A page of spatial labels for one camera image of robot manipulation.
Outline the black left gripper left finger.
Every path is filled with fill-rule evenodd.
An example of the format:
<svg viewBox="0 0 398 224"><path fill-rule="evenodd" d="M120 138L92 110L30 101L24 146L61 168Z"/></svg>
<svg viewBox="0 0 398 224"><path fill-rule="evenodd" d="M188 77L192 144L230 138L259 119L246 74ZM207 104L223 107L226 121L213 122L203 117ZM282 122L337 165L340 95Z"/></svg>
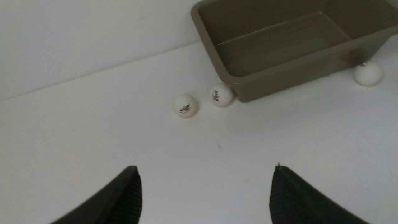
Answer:
<svg viewBox="0 0 398 224"><path fill-rule="evenodd" d="M128 166L105 187L54 224L138 224L142 182L137 166Z"/></svg>

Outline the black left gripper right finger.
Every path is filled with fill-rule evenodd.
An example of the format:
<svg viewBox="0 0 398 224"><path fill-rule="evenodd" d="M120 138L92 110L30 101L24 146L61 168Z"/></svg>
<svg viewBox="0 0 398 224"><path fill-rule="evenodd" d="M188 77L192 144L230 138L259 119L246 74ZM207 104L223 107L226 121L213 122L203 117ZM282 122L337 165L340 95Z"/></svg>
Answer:
<svg viewBox="0 0 398 224"><path fill-rule="evenodd" d="M270 190L273 224L365 224L289 167L277 165Z"/></svg>

